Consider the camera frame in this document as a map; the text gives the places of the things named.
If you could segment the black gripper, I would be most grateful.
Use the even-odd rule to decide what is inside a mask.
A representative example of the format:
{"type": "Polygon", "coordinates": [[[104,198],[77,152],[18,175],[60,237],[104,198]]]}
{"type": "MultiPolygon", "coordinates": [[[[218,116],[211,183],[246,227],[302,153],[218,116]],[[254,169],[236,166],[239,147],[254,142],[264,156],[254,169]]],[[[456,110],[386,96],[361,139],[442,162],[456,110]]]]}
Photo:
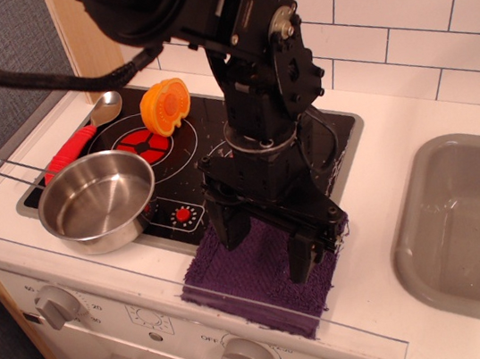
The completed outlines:
{"type": "Polygon", "coordinates": [[[252,218],[285,231],[290,279],[305,283],[324,252],[337,248],[346,216],[330,197],[332,187],[320,183],[339,156],[335,131],[299,127],[282,141],[246,142],[231,151],[197,163],[216,236],[231,251],[249,234],[252,218]]]}

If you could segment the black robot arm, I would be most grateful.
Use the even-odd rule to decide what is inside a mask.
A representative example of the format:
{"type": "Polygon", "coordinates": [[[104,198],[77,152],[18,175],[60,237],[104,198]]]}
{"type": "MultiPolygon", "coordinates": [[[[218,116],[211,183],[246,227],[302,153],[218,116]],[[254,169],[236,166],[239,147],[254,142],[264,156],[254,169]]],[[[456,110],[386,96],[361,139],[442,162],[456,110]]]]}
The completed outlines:
{"type": "Polygon", "coordinates": [[[253,219],[289,235],[290,276],[308,279],[337,247],[343,212],[313,181],[312,105],[324,72],[301,36],[294,0],[81,0],[116,43],[159,49],[177,38],[203,48],[223,91],[228,157],[205,156],[208,216],[229,250],[253,219]]]}

